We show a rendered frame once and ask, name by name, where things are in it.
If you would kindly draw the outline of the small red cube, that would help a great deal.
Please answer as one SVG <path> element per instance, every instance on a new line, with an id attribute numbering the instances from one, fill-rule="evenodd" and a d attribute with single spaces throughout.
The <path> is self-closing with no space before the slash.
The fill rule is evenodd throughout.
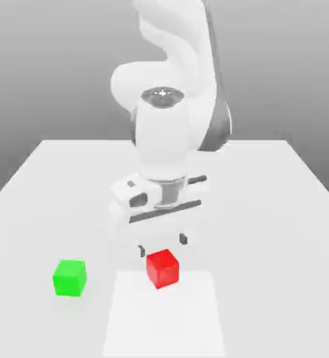
<path id="1" fill-rule="evenodd" d="M 156 289 L 179 281 L 179 262 L 168 249 L 147 255 L 146 269 L 148 278 Z"/>

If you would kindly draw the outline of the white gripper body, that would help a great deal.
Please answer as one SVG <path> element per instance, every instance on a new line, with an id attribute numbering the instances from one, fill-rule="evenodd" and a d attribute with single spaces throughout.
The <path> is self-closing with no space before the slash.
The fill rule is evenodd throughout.
<path id="1" fill-rule="evenodd" d="M 143 244 L 159 236 L 184 232 L 203 213 L 208 196 L 207 190 L 184 190 L 174 202 L 163 204 L 161 190 L 114 193 L 114 239 Z"/>

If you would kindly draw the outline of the small green cube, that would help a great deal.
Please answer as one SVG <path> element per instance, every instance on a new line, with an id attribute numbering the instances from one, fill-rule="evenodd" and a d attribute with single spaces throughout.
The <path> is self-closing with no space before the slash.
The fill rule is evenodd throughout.
<path id="1" fill-rule="evenodd" d="M 52 275 L 58 296 L 81 296 L 87 281 L 85 261 L 62 259 Z"/>

